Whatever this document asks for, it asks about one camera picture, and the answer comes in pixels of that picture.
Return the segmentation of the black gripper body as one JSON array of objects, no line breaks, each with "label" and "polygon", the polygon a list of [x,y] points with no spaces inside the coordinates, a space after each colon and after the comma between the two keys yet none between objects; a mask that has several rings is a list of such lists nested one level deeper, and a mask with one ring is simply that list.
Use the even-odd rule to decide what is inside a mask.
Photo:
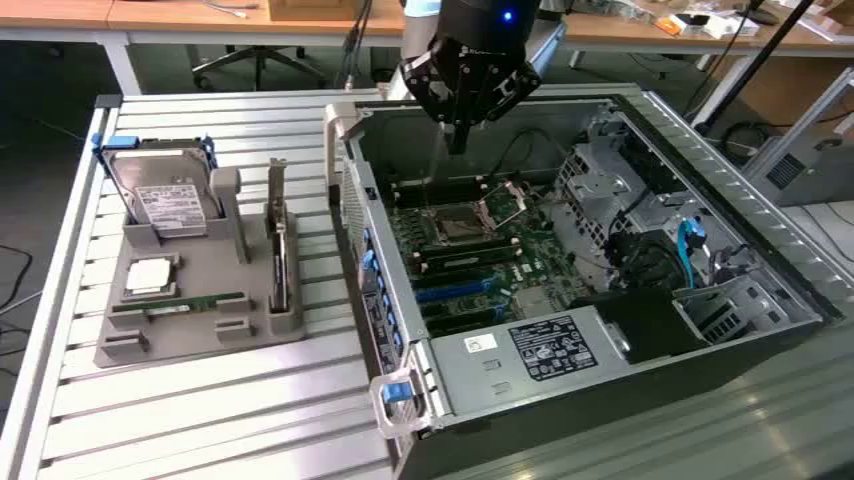
[{"label": "black gripper body", "polygon": [[483,65],[527,61],[526,42],[537,19],[535,1],[445,1],[434,39],[462,44],[462,80]]}]

